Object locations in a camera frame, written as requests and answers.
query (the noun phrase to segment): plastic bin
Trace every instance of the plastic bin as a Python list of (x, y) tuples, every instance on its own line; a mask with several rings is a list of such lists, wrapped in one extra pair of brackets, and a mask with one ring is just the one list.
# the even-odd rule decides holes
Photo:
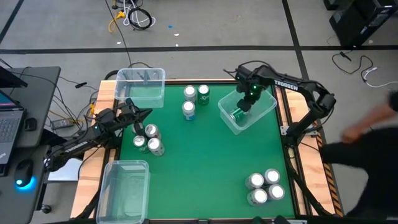
[(226, 125), (232, 130), (234, 134), (239, 134), (272, 109), (276, 107), (276, 99), (268, 92), (263, 91), (261, 93), (260, 99), (252, 105), (249, 113), (244, 116), (242, 120), (235, 122), (231, 117), (230, 113), (237, 109), (236, 104), (239, 100), (243, 99), (244, 93), (238, 93), (236, 90), (232, 91), (230, 94), (226, 95), (224, 98), (220, 99), (218, 102), (218, 108), (220, 109), (221, 119), (226, 123)]
[(149, 165), (146, 161), (113, 161), (105, 166), (97, 224), (141, 224), (147, 217)]
[(124, 68), (116, 77), (114, 97), (125, 101), (131, 98), (139, 108), (161, 108), (164, 105), (163, 68)]

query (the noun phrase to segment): white cable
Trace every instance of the white cable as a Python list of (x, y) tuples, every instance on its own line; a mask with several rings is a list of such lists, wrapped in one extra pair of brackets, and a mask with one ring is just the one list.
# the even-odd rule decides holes
[(390, 85), (390, 84), (393, 84), (393, 83), (398, 83), (398, 81), (392, 81), (392, 82), (385, 83), (385, 84), (378, 85), (378, 86), (374, 86), (374, 85), (369, 84), (368, 81), (367, 81), (367, 79), (366, 79), (366, 77), (367, 77), (367, 75), (369, 75), (371, 72), (376, 71), (376, 70), (377, 70), (377, 67), (373, 67), (372, 69), (366, 70), (366, 73), (365, 73), (365, 75), (363, 76), (363, 78), (364, 78), (365, 83), (366, 83), (368, 86), (373, 87), (373, 88), (380, 88), (380, 87), (384, 87), (384, 86), (387, 86), (387, 85)]
[[(136, 8), (137, 6), (136, 6), (136, 4), (134, 3), (134, 1), (133, 1), (133, 0), (130, 0), (130, 1), (131, 1), (131, 4), (132, 4), (133, 8)], [(130, 25), (130, 21), (129, 21), (128, 16), (129, 16), (129, 11), (130, 11), (131, 9), (130, 9), (130, 6), (129, 6), (129, 7), (126, 7), (126, 0), (123, 0), (123, 9), (124, 9), (124, 15), (126, 15), (126, 18), (124, 18), (124, 20), (123, 20), (123, 25), (129, 26), (129, 25)], [(149, 18), (144, 19), (143, 21), (140, 21), (140, 20), (138, 19), (138, 13), (137, 13), (137, 11), (134, 11), (134, 12), (132, 13), (132, 18), (131, 18), (131, 20), (132, 20), (133, 22), (135, 22), (136, 24), (138, 24), (139, 26), (141, 26), (140, 23), (141, 23), (141, 22), (148, 21)], [(155, 25), (155, 22), (156, 22), (156, 18), (152, 17), (152, 24), (150, 25), (150, 27), (152, 27), (153, 25)]]

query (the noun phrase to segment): laptop keyboard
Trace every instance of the laptop keyboard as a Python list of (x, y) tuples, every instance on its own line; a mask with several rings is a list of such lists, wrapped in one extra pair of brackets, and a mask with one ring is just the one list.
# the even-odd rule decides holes
[(0, 142), (13, 141), (18, 124), (19, 118), (0, 118)]

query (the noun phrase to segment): green mat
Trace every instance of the green mat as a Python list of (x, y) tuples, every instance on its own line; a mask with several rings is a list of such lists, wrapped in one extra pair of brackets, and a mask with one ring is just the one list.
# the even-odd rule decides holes
[[(196, 117), (182, 114), (184, 86), (166, 86), (164, 107), (154, 109), (144, 124), (156, 124), (165, 154), (141, 154), (128, 127), (120, 160), (142, 159), (150, 171), (150, 219), (294, 217), (275, 110), (235, 136), (220, 118), (218, 101), (234, 85), (210, 85), (210, 103), (197, 105)], [(285, 197), (262, 207), (248, 204), (244, 184), (253, 172), (280, 172)]]

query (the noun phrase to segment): concrete floor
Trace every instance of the concrete floor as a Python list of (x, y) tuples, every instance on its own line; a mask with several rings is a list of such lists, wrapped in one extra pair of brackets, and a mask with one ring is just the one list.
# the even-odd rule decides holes
[[(0, 27), (3, 27), (18, 0), (0, 2)], [(326, 11), (320, 0), (288, 0), (298, 41), (301, 46), (327, 46), (326, 40), (334, 35), (328, 20), (332, 12)], [(218, 45), (293, 46), (282, 0), (146, 0), (144, 9), (156, 17), (156, 23), (146, 31), (133, 31), (118, 24), (128, 47), (180, 47)], [(121, 36), (115, 30), (108, 32), (111, 16), (104, 1), (95, 0), (30, 0), (24, 1), (13, 20), (0, 51), (4, 49), (53, 49), (53, 54), (0, 54), (0, 58), (13, 67), (60, 66), (61, 76), (76, 81), (88, 82), (97, 88), (111, 70), (127, 67), (126, 53), (110, 53), (104, 48), (123, 48)], [(390, 18), (366, 45), (397, 45), (398, 17)], [(338, 45), (337, 38), (329, 40)], [(98, 53), (67, 54), (62, 49), (99, 48)], [(370, 88), (359, 73), (347, 75), (338, 70), (331, 56), (338, 51), (303, 51), (303, 58), (310, 79), (324, 84), (336, 93), (337, 104), (333, 116), (325, 125), (328, 142), (339, 141), (341, 131), (354, 123), (375, 104), (382, 101), (389, 90)], [(349, 54), (353, 62), (339, 57), (337, 63), (347, 70), (355, 69), (361, 55), (370, 57), (379, 69), (369, 75), (375, 85), (398, 80), (396, 63), (398, 50), (367, 50)], [(234, 69), (248, 60), (264, 60), (278, 71), (301, 77), (294, 50), (230, 50), (230, 51), (183, 51), (183, 52), (133, 52), (133, 62), (145, 62), (153, 67), (162, 67), (167, 78), (228, 78), (223, 68)], [(60, 80), (66, 104), (78, 113), (87, 104), (93, 92), (89, 88), (74, 89), (74, 84)], [(57, 105), (51, 110), (62, 113)], [(395, 124), (392, 121), (383, 125)], [(67, 136), (75, 129), (64, 129), (60, 135)], [(341, 202), (345, 212), (358, 201), (367, 176), (357, 169), (333, 166)], [(55, 184), (47, 188), (45, 203), (53, 206), (48, 215), (36, 212), (32, 223), (48, 223), (68, 220), (73, 203), (76, 183)]]

